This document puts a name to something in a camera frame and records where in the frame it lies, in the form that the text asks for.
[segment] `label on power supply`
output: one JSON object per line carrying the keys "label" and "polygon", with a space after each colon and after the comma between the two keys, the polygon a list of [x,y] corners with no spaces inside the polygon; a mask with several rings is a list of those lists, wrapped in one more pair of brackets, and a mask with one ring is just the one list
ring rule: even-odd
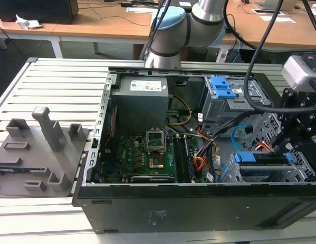
{"label": "label on power supply", "polygon": [[131,90],[143,92],[162,91],[161,81],[157,80],[133,80],[131,81]]}

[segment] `wooden desk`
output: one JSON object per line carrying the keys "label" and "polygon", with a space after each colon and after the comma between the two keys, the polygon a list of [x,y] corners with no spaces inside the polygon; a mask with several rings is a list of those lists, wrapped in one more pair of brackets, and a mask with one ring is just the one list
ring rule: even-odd
{"label": "wooden desk", "polygon": [[104,8],[97,8],[101,5],[90,5],[92,8],[89,8],[86,0],[78,2],[80,9],[73,24],[58,24],[52,31],[54,35],[124,39],[149,38],[151,14],[128,13],[126,8],[117,5],[120,1],[113,2],[113,5],[103,5]]}
{"label": "wooden desk", "polygon": [[[241,7],[238,8],[242,4],[240,0],[230,0],[227,12],[235,17],[236,29],[244,39],[257,45],[269,23],[263,21],[260,15],[253,14],[251,9],[257,8],[253,4],[256,0],[250,1],[252,3],[243,5],[242,8],[251,14],[245,13]],[[112,5],[100,5],[96,0],[89,0],[92,8],[89,8],[88,0],[79,0],[79,3],[79,14],[72,25],[43,24],[43,28],[24,30],[14,22],[4,22],[2,23],[2,28],[10,38],[51,41],[55,55],[58,58],[63,57],[61,41],[93,42],[95,53],[99,52],[98,42],[145,44],[148,41],[151,14],[128,13],[126,8],[115,5],[120,3],[120,1],[109,3]],[[291,12],[285,12],[285,14],[283,17],[290,17],[296,23],[275,23],[265,43],[265,48],[316,49],[316,34],[307,13],[302,10],[292,10]],[[111,16],[124,17],[144,26],[131,23],[123,18]],[[5,37],[0,30],[0,38]],[[221,49],[219,56],[224,57],[223,54],[227,54],[234,42],[235,37],[231,34],[226,34],[221,43],[216,46]]]}
{"label": "wooden desk", "polygon": [[[260,18],[260,14],[254,14],[251,9],[257,9],[254,4],[257,0],[250,0],[250,4],[243,4],[240,0],[230,0],[227,14],[232,14],[236,21],[236,30],[249,43],[257,46],[269,25],[269,22]],[[304,10],[303,4],[300,10],[282,11],[285,16],[293,19],[296,23],[276,22],[265,42],[264,48],[271,50],[312,48],[316,49],[316,33]],[[221,43],[217,62],[224,62],[228,50],[233,46],[235,37],[232,34],[226,34]]]}

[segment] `aluminum work table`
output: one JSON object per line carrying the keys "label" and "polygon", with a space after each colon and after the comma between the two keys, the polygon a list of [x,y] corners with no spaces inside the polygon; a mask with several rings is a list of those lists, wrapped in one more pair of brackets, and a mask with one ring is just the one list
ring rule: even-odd
{"label": "aluminum work table", "polygon": [[[51,119],[61,126],[81,123],[92,136],[98,105],[109,66],[142,67],[141,61],[50,59],[26,63],[0,98],[0,145],[12,118],[36,125],[31,112],[47,106]],[[245,64],[182,63],[183,69],[245,71]],[[279,92],[287,87],[280,65],[256,65]],[[84,153],[89,149],[85,145]],[[0,196],[0,243],[316,243],[316,212],[284,230],[211,231],[184,233],[136,233],[96,235],[72,197],[29,198]]]}

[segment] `connector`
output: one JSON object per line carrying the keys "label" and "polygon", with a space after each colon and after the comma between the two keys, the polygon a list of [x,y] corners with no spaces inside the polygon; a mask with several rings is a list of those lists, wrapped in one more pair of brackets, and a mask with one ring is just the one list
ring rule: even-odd
{"label": "connector", "polygon": [[245,132],[246,132],[246,135],[250,134],[250,133],[253,133],[253,126],[252,125],[248,125],[245,127]]}
{"label": "connector", "polygon": [[231,84],[224,77],[211,77],[210,85],[215,91],[216,98],[234,99],[237,97],[231,90]]}

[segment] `cable on desk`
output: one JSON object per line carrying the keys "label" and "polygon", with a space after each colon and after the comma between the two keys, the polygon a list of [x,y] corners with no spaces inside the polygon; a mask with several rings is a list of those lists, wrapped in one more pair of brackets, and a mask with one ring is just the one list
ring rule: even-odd
{"label": "cable on desk", "polygon": [[304,4],[305,6],[305,9],[306,9],[306,12],[308,14],[308,17],[310,19],[310,22],[312,24],[312,26],[314,27],[315,31],[316,31],[316,19],[315,19],[315,16],[314,14],[312,13],[312,10],[308,4],[308,0],[302,0],[302,3]]}
{"label": "cable on desk", "polygon": [[246,9],[243,8],[244,5],[246,5],[246,4],[239,4],[239,5],[237,6],[237,8],[241,8],[242,10],[244,10],[244,12],[245,12],[246,14],[256,14],[256,13],[249,13],[249,12],[247,12]]}
{"label": "cable on desk", "polygon": [[[38,46],[37,46],[35,49],[33,49],[33,50],[27,52],[24,56],[27,56],[28,54],[30,54],[30,53],[36,51],[40,46],[41,46],[41,40],[39,41],[39,44],[38,44]],[[19,60],[20,60],[21,58],[22,58],[22,56],[19,57],[19,58],[15,61],[15,66],[16,66],[17,68],[18,68],[18,62],[19,62]]]}
{"label": "cable on desk", "polygon": [[[257,47],[254,46],[253,44],[247,42],[246,40],[244,40],[243,37],[241,37],[236,30],[234,30],[228,20],[227,17],[227,6],[228,6],[229,0],[225,0],[224,1],[224,7],[223,7],[223,18],[224,18],[224,22],[227,25],[227,27],[229,28],[229,30],[232,32],[232,34],[239,40],[241,41],[243,44],[245,44],[246,46],[256,50]],[[316,49],[293,49],[293,50],[266,50],[266,49],[261,49],[261,51],[263,52],[269,52],[269,53],[286,53],[286,52],[291,52],[291,53],[316,53]]]}
{"label": "cable on desk", "polygon": [[120,4],[114,4],[114,5],[109,5],[109,6],[99,6],[99,7],[87,7],[87,8],[79,8],[79,9],[92,9],[92,8],[110,8],[110,7],[115,7],[117,5],[120,5]]}
{"label": "cable on desk", "polygon": [[26,60],[25,56],[23,55],[23,53],[21,52],[21,50],[16,46],[15,42],[13,41],[13,39],[11,39],[6,32],[2,29],[2,27],[0,26],[1,31],[4,33],[4,35],[11,40],[11,42],[13,43],[13,45],[15,46],[15,48],[18,50],[18,52],[21,54],[21,56]]}
{"label": "cable on desk", "polygon": [[135,23],[135,22],[133,22],[133,21],[131,21],[129,19],[126,19],[126,18],[124,18],[122,16],[105,16],[105,17],[102,17],[97,11],[94,10],[94,7],[91,7],[89,5],[89,8],[91,8],[93,10],[93,12],[95,12],[100,17],[100,20],[103,20],[105,18],[122,18],[122,19],[127,20],[128,22],[131,22],[132,24],[136,24],[136,25],[139,25],[139,26],[149,26],[149,24],[138,24],[138,23]]}

